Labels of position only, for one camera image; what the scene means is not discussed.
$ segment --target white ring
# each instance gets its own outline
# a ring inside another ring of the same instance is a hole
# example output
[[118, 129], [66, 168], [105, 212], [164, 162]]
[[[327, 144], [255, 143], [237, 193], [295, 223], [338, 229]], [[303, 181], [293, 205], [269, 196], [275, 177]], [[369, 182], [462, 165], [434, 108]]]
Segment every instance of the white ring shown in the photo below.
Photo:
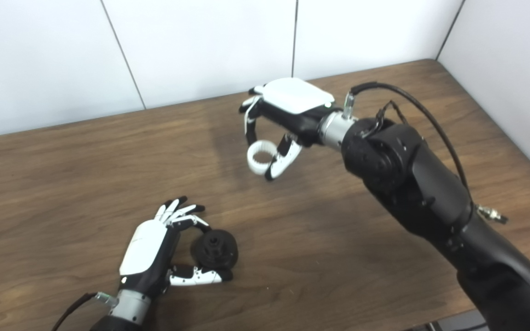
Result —
[[269, 140], [257, 140], [248, 147], [247, 163], [252, 172], [263, 175], [269, 168], [269, 163], [261, 163], [255, 160], [258, 153], [267, 153], [273, 158], [277, 154], [277, 146]]

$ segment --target wooden table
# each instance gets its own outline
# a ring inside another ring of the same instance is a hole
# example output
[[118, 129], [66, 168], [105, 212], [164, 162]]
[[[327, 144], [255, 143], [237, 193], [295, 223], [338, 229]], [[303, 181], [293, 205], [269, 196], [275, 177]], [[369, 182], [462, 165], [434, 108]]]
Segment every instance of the wooden table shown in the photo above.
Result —
[[[443, 125], [474, 199], [511, 218], [494, 225], [530, 258], [530, 162], [435, 61], [313, 81], [341, 100], [379, 80], [401, 86]], [[86, 291], [115, 293], [138, 224], [186, 194], [240, 248], [235, 279], [172, 288], [149, 329], [398, 331], [472, 308], [454, 270], [393, 220], [329, 148], [302, 151], [273, 183], [246, 165], [235, 94], [0, 136], [0, 330], [47, 330]], [[366, 92], [356, 115], [394, 98], [451, 168], [435, 131], [389, 92]], [[281, 128], [261, 120], [260, 138]], [[190, 261], [186, 231], [174, 261]], [[88, 330], [87, 304], [62, 330]]]

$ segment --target white wall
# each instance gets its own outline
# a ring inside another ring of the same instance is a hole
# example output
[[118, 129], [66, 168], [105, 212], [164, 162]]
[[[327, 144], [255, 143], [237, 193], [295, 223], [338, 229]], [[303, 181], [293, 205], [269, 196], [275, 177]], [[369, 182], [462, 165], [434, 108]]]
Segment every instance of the white wall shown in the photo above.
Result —
[[466, 1], [439, 61], [530, 158], [530, 1]]
[[434, 58], [460, 1], [0, 0], [0, 134]]
[[292, 74], [296, 0], [107, 0], [148, 108]]
[[100, 2], [0, 0], [0, 134], [142, 108]]
[[294, 76], [436, 58], [461, 0], [301, 0]]

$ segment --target cable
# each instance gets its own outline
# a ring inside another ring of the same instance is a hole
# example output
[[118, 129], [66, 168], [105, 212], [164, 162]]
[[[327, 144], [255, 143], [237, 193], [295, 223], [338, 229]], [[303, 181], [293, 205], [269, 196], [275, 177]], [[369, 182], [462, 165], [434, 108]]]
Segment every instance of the cable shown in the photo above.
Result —
[[449, 150], [449, 153], [450, 153], [450, 155], [451, 155], [451, 157], [453, 159], [453, 162], [455, 163], [455, 168], [457, 169], [457, 173], [459, 174], [459, 180], [461, 180], [461, 183], [467, 189], [467, 193], [469, 194], [469, 199], [471, 200], [471, 194], [469, 193], [469, 187], [467, 186], [467, 179], [465, 178], [465, 172], [463, 171], [463, 167], [461, 165], [461, 161], [459, 161], [459, 157], [458, 157], [457, 153], [455, 152], [453, 144], [451, 144], [451, 141], [449, 140], [449, 138], [445, 134], [443, 128], [439, 125], [439, 122], [437, 122], [437, 120], [435, 119], [435, 117], [433, 117], [431, 112], [424, 105], [422, 105], [422, 103], [420, 103], [420, 101], [416, 100], [415, 97], [410, 95], [410, 93], [402, 90], [401, 88], [399, 88], [397, 86], [393, 86], [393, 85], [390, 85], [390, 84], [385, 84], [385, 83], [380, 83], [380, 82], [366, 82], [366, 83], [363, 83], [363, 84], [359, 84], [357, 86], [353, 86], [351, 88], [351, 94], [353, 96], [356, 96], [360, 92], [363, 92], [365, 90], [370, 90], [372, 88], [383, 88], [385, 90], [390, 90], [392, 92], [396, 92], [396, 93], [400, 94], [401, 96], [406, 98], [408, 101], [410, 101], [414, 106], [416, 106], [418, 108], [418, 110], [420, 110], [421, 113], [423, 113], [425, 115], [425, 117], [427, 117], [427, 119], [429, 119], [429, 122], [431, 122], [431, 124], [433, 125], [433, 127], [435, 128], [435, 130], [437, 131], [437, 133], [439, 134], [439, 136], [443, 140], [445, 146]]
[[453, 331], [475, 331], [475, 330], [482, 329], [482, 327], [487, 327], [487, 326], [488, 326], [488, 323], [484, 322], [482, 324], [478, 324], [478, 325], [474, 325], [474, 326], [471, 326], [471, 327], [467, 327], [465, 329], [457, 329], [457, 330], [453, 330]]
[[65, 321], [65, 318], [69, 316], [72, 312], [74, 312], [77, 308], [79, 308], [82, 304], [88, 302], [91, 298], [93, 298], [97, 293], [86, 293], [83, 296], [81, 296], [79, 299], [77, 299], [69, 308], [67, 308], [67, 311], [57, 320], [55, 325], [52, 327], [51, 331], [57, 331], [57, 329], [61, 326], [63, 321]]

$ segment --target black robotic arm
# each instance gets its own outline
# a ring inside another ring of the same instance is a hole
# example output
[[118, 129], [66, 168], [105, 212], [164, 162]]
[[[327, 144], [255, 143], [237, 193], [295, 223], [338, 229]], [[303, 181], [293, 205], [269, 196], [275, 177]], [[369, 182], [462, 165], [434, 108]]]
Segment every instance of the black robotic arm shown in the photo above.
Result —
[[[455, 151], [432, 115], [414, 97], [389, 84], [355, 86], [341, 108], [328, 93], [307, 82], [283, 80], [284, 84], [274, 81], [252, 90], [256, 94], [252, 102], [245, 102], [240, 109], [246, 112], [245, 119], [252, 121], [246, 125], [250, 146], [259, 143], [254, 133], [259, 116], [290, 131], [277, 150], [270, 151], [271, 162], [261, 167], [284, 170], [295, 159], [284, 154], [293, 144], [320, 144], [340, 151], [347, 171], [361, 178], [406, 230], [429, 241], [454, 266], [459, 284], [492, 331], [530, 331], [530, 261], [486, 224], [484, 218], [505, 222], [505, 217], [474, 204]], [[397, 92], [423, 111], [452, 153], [459, 176], [434, 155], [392, 101], [375, 118], [352, 117], [355, 96], [370, 88]], [[284, 103], [284, 98], [293, 103]], [[310, 102], [300, 107], [305, 100]], [[285, 105], [293, 108], [286, 110], [282, 108]], [[402, 124], [385, 119], [389, 106], [397, 111]], [[249, 164], [255, 162], [252, 157], [249, 148]], [[281, 173], [265, 177], [273, 180]]]

